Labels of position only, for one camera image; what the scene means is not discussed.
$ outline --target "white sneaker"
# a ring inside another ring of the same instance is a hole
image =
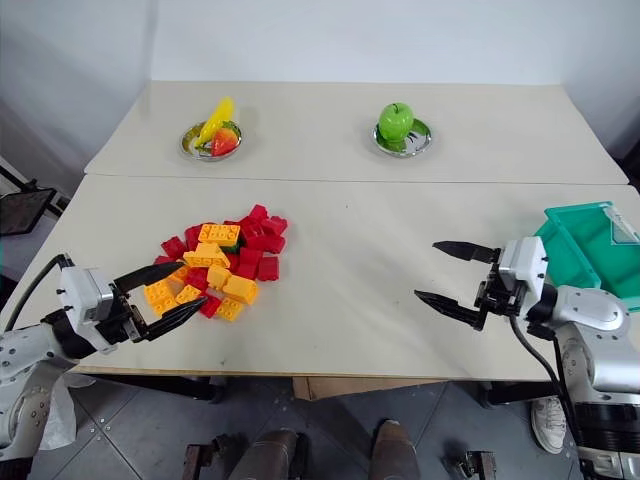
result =
[[[540,398],[531,403],[531,428],[547,452],[562,452],[567,421],[558,397]]]

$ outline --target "tabletop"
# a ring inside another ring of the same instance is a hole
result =
[[[281,279],[263,283],[235,323],[194,316],[153,342],[121,344],[84,371],[255,373],[540,380],[543,370],[505,319],[482,333],[428,308],[414,289],[473,303],[487,265],[431,247],[466,240],[500,247],[531,235],[551,206],[611,200],[640,225],[629,186],[317,182],[88,175],[0,314],[55,254],[111,278],[149,264],[160,242],[193,224],[246,214],[254,203],[289,219]],[[59,308],[51,273],[18,327]],[[132,301],[154,320],[140,291]],[[640,344],[640,329],[631,336]],[[552,358],[551,343],[532,339]]]
[[[233,97],[242,145],[184,158],[181,135]],[[395,159],[371,138],[405,102],[433,132]],[[626,184],[561,86],[150,82],[86,173],[273,180]]]

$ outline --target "pile of blocks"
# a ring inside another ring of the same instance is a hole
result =
[[[183,267],[168,278],[144,287],[147,302],[158,315],[198,297],[207,301],[200,312],[230,322],[245,305],[252,305],[259,288],[256,279],[267,282],[279,278],[279,259],[286,240],[286,219],[269,216],[262,205],[255,205],[239,222],[202,223],[162,243],[165,255],[155,262],[182,261]],[[174,294],[174,286],[179,291]]]

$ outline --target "teal container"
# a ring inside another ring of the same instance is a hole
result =
[[[640,311],[640,235],[611,202],[547,208],[535,233],[556,285],[602,288]]]

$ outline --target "plate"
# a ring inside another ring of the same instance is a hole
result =
[[[202,130],[202,127],[204,127],[205,123],[206,122],[200,122],[192,126],[191,128],[189,128],[189,130],[184,132],[182,137],[180,137],[180,144],[178,145],[178,148],[184,156],[193,160],[200,160],[201,162],[219,162],[220,160],[224,160],[225,158],[230,157],[238,150],[240,143],[242,143],[242,132],[240,131],[240,127],[238,127],[238,124],[235,122],[228,123],[232,124],[231,128],[233,128],[238,134],[238,143],[236,144],[236,148],[231,150],[229,153],[225,153],[224,155],[217,155],[214,157],[213,155],[211,155],[211,152],[208,149],[198,150],[197,148],[195,148],[193,145],[196,142],[196,138],[198,138],[198,135],[200,135],[200,130]]]
[[[378,130],[378,125],[372,130],[371,136],[380,150],[394,157],[413,157],[424,152],[431,145],[431,129],[426,123],[417,118],[413,119],[413,125],[407,138],[401,142],[385,140]]]

